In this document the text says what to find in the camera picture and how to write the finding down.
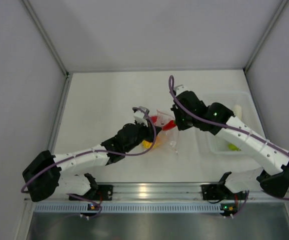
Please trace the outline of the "red toy pepper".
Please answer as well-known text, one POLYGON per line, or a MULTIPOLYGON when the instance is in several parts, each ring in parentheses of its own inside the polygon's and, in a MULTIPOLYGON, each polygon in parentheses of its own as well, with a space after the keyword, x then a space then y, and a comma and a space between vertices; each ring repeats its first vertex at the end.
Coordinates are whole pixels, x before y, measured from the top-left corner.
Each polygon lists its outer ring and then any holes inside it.
MULTIPOLYGON (((157 115, 153 115, 150 118, 155 125, 158 123, 158 116, 157 115)), ((162 124, 161 128, 163 131, 169 131, 169 130, 175 128, 176 126, 177 125, 176 125, 175 121, 170 120, 168 123, 162 124)))

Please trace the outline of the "clear polka dot zip bag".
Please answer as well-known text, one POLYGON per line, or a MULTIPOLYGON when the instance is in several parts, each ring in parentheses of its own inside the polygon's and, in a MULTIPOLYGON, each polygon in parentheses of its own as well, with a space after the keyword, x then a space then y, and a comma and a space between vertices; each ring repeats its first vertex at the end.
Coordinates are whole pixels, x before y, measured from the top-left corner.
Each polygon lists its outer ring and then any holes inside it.
MULTIPOLYGON (((156 111, 156 114, 152 115, 152 116, 157 116, 157 124, 154 124, 156 127, 160 127, 162 126, 162 124, 167 124, 170 120, 174 120, 175 122, 175 118, 171 115, 168 114, 164 111, 156 111)), ((163 131, 161 129, 161 131, 157 134, 157 136, 164 136, 165 137, 165 142, 162 145, 154 145, 153 149, 156 148, 168 148, 170 151, 173 150, 175 153, 178 152, 177 150, 177 142, 178 142, 178 138, 179 138, 179 131, 177 126, 174 127, 171 130, 168 131, 163 131)))

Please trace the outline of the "green toy pepper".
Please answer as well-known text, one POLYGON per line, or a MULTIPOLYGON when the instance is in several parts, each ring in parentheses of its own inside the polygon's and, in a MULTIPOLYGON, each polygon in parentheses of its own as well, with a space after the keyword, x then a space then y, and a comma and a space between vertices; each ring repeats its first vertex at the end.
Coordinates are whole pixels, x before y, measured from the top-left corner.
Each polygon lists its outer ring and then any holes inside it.
POLYGON ((228 149, 229 149, 230 151, 233 151, 233 152, 240 152, 240 151, 241 151, 240 148, 238 148, 237 146, 235 146, 235 145, 232 144, 232 143, 229 143, 227 147, 228 147, 228 149))

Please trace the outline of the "pale green toy celery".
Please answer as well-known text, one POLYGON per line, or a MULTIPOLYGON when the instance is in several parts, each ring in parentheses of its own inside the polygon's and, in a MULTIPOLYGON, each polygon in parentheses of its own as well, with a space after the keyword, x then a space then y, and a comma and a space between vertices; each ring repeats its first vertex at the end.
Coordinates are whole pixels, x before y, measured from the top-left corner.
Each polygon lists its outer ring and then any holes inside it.
POLYGON ((234 115, 235 115, 238 119, 242 120, 242 118, 243 118, 243 109, 242 109, 242 107, 241 107, 240 105, 236 104, 236 105, 233 107, 232 111, 233 111, 234 115))

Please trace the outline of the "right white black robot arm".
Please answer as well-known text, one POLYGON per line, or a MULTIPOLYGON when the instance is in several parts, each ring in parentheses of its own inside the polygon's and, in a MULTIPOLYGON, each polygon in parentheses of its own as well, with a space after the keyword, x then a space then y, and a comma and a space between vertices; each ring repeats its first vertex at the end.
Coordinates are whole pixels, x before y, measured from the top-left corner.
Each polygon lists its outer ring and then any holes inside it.
POLYGON ((197 128, 238 147, 259 168, 242 172, 228 171, 217 183, 218 194, 225 199, 243 191, 262 190, 284 199, 289 189, 289 150, 283 149, 254 132, 232 110, 219 102, 205 105, 183 85, 172 87, 171 110, 180 131, 197 128))

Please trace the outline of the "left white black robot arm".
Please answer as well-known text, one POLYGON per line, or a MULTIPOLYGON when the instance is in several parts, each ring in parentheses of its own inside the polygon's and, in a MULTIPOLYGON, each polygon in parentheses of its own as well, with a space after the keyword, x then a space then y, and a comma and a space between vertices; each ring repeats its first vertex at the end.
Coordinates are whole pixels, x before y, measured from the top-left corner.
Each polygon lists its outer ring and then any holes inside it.
POLYGON ((161 131, 161 127, 150 122, 127 123, 115 136, 85 150, 65 154, 44 150, 22 172, 24 186, 20 191, 29 194, 33 202, 56 195, 92 200, 99 187, 89 170, 134 156, 134 148, 143 141, 154 143, 161 131))

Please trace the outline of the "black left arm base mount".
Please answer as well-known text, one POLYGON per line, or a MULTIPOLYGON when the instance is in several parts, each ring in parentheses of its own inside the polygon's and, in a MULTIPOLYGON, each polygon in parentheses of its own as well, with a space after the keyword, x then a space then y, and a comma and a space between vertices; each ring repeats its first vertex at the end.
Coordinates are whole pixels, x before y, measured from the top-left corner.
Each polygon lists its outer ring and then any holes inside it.
POLYGON ((92 186, 84 195, 75 196, 92 201, 111 201, 113 197, 113 185, 100 184, 97 187, 92 186))

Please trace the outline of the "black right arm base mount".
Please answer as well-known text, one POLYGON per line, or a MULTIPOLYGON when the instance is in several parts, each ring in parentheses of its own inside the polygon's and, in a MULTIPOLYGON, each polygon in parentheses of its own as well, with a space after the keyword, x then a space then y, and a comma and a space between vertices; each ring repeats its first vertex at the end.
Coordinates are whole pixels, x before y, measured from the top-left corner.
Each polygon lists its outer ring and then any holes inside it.
POLYGON ((205 201, 223 201, 234 200, 235 194, 232 193, 226 186, 227 178, 232 172, 226 172, 217 183, 209 183, 201 185, 202 198, 205 201))

